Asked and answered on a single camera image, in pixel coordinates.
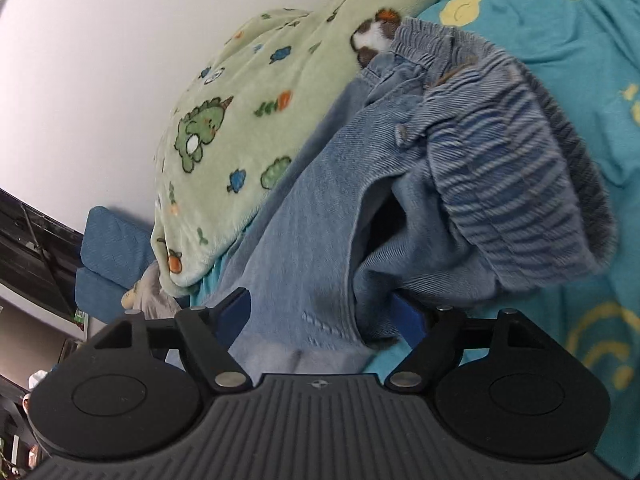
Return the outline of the blue denim jeans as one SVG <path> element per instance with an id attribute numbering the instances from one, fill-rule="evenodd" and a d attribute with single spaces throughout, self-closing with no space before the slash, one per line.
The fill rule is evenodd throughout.
<path id="1" fill-rule="evenodd" d="M 393 292 L 468 308 L 596 274 L 616 224 L 559 104 L 481 36 L 408 18 L 280 177 L 211 304 L 250 318 L 250 378 L 352 374 L 396 336 Z"/>

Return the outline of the grey cloth on chair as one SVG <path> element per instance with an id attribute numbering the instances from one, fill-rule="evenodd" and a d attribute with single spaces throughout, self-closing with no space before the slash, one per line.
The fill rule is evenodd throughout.
<path id="1" fill-rule="evenodd" d="M 137 281 L 132 307 L 143 312 L 148 320 L 173 318 L 181 310 L 178 301 L 163 290 L 156 262 L 151 263 Z"/>

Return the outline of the small plush toy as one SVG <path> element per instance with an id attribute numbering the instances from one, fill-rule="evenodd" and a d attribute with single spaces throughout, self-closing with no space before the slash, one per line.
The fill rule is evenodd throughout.
<path id="1" fill-rule="evenodd" d="M 125 292 L 122 295 L 122 307 L 125 310 L 139 310 L 139 293 L 138 293 L 139 283 L 134 284 L 132 289 L 129 289 L 128 292 Z"/>

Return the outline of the blue upholstered chair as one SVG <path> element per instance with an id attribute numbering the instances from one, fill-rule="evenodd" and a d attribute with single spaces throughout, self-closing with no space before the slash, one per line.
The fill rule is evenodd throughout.
<path id="1" fill-rule="evenodd" d="M 108 324 L 124 314 L 122 296 L 155 260 L 151 229 L 103 206 L 90 209 L 75 278 L 77 307 Z"/>

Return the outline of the dark window with bars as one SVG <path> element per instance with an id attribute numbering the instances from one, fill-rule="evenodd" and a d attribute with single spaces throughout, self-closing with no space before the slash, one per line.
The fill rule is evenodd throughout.
<path id="1" fill-rule="evenodd" d="M 1 284 L 38 307 L 74 322 L 82 235 L 1 193 Z"/>

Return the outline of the green dinosaur fleece blanket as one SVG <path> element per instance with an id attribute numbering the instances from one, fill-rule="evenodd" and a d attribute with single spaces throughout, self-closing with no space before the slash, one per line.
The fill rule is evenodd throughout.
<path id="1" fill-rule="evenodd" d="M 349 81 L 438 0 L 329 0 L 251 18 L 179 99 L 155 155 L 160 284 L 189 295 Z"/>

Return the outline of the teal patterned bed sheet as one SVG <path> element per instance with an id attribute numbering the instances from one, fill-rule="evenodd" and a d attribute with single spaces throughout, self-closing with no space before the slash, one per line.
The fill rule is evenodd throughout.
<path id="1" fill-rule="evenodd" d="M 639 471 L 639 0 L 442 0 L 417 20 L 481 36 L 524 63 L 597 165 L 616 224 L 596 274 L 465 308 L 522 310 L 604 383 L 612 415 L 599 455 Z M 396 336 L 364 370 L 386 372 Z"/>

